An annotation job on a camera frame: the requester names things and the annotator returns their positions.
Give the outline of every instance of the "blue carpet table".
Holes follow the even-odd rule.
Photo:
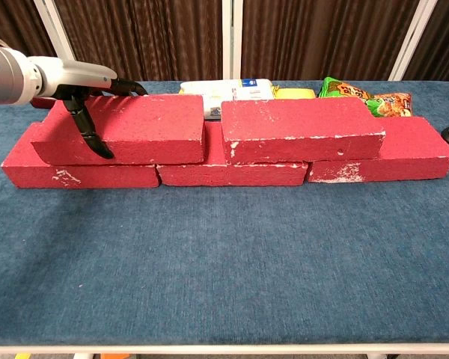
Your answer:
[[[449,125],[449,82],[353,84]],[[0,164],[45,115],[0,107]],[[449,176],[66,191],[0,169],[0,346],[289,343],[449,343]]]

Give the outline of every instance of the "curtain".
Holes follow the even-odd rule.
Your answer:
[[[33,0],[0,0],[0,38],[27,56],[55,56]]]
[[[245,0],[243,78],[387,79],[418,0]]]
[[[77,60],[133,80],[222,78],[221,0],[55,0]]]
[[[449,81],[449,0],[437,2],[404,79]]]

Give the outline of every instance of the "yellow package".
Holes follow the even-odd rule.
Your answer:
[[[279,88],[274,86],[275,99],[315,99],[316,94],[310,88]]]

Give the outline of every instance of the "red brick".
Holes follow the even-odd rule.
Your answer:
[[[385,136],[355,98],[223,102],[228,163],[374,159]]]
[[[275,163],[227,165],[223,152],[222,127],[206,122],[206,160],[196,165],[158,165],[166,185],[301,185],[307,164]]]
[[[33,123],[1,164],[20,188],[150,188],[159,185],[154,165],[51,166],[34,151],[30,140],[39,129]]]
[[[100,96],[88,100],[87,107],[114,159],[103,159],[88,148],[63,102],[57,101],[32,141],[43,161],[51,165],[203,161],[201,96]]]
[[[320,161],[309,182],[428,180],[449,171],[449,146],[422,117],[383,117],[386,137],[378,159]]]

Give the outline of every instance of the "table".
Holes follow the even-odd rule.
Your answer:
[[[449,82],[353,84],[449,126]],[[0,163],[45,115],[0,107]],[[449,175],[67,191],[0,169],[0,352],[449,353]]]

